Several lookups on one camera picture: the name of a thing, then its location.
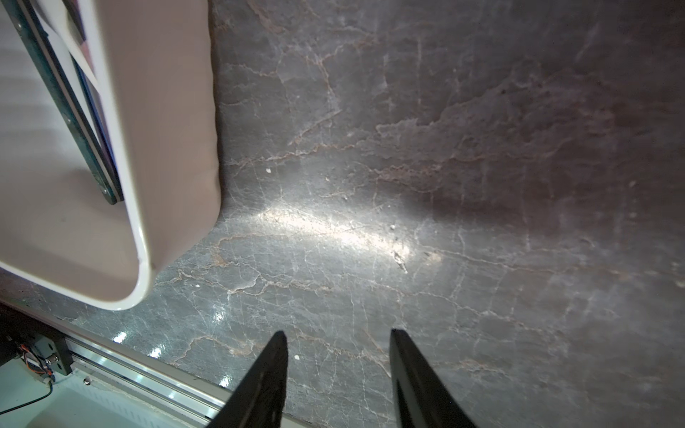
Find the dark blue handled spoon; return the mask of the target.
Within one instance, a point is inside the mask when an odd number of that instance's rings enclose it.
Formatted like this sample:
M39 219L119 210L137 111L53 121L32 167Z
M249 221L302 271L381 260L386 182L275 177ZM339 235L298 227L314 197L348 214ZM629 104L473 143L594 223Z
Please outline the dark blue handled spoon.
M103 150L103 157L105 157L106 163L112 169L113 174L118 176L117 164L113 155L111 139L106 125L105 115L103 114L102 105L100 103L99 93L86 76L86 73L78 65L77 61L72 59L72 62L78 75L81 89L86 98L87 107L94 123L98 142Z

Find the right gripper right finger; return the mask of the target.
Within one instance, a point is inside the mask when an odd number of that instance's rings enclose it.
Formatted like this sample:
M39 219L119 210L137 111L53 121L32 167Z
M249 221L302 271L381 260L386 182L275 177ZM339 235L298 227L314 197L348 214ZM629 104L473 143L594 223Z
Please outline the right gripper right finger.
M476 428L404 330L390 334L390 363L397 426Z

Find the white rectangular storage box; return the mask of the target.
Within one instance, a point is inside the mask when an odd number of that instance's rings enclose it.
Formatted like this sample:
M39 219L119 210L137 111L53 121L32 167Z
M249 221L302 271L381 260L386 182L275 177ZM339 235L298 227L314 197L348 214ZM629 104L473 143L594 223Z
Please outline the white rectangular storage box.
M101 309L139 304L220 208L209 5L82 1L123 199L110 204L1 15L1 267Z

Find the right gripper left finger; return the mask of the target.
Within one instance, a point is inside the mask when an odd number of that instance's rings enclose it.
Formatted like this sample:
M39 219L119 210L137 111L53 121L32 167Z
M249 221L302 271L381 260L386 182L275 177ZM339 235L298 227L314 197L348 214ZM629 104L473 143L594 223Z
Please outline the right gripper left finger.
M287 367L287 338L283 331L276 331L206 427L280 427L286 399Z

